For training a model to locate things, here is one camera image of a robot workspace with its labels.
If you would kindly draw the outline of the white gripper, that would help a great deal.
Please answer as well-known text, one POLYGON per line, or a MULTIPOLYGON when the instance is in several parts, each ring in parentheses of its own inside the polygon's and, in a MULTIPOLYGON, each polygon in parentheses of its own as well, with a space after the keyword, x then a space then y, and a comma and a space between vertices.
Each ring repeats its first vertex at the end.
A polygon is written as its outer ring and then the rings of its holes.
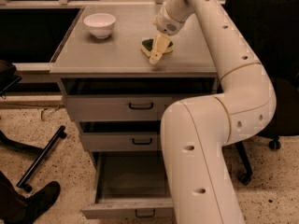
POLYGON ((176 35, 184 26, 184 23, 174 20, 168 14, 166 6, 163 6, 158 14, 152 19, 152 24, 159 32, 161 32, 153 40, 152 50, 149 57, 149 62, 151 64, 157 64, 163 55, 170 49, 170 35, 176 35))

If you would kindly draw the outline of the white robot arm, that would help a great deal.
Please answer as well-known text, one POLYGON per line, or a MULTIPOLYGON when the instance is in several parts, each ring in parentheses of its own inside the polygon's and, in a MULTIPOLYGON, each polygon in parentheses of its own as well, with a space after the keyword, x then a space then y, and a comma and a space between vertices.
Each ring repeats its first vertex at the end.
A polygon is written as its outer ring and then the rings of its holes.
POLYGON ((169 0, 155 18, 150 63, 194 14, 216 67, 219 94, 179 100, 161 121, 164 165, 177 224, 245 224, 222 149, 259 133, 276 95, 263 65, 218 0, 169 0))

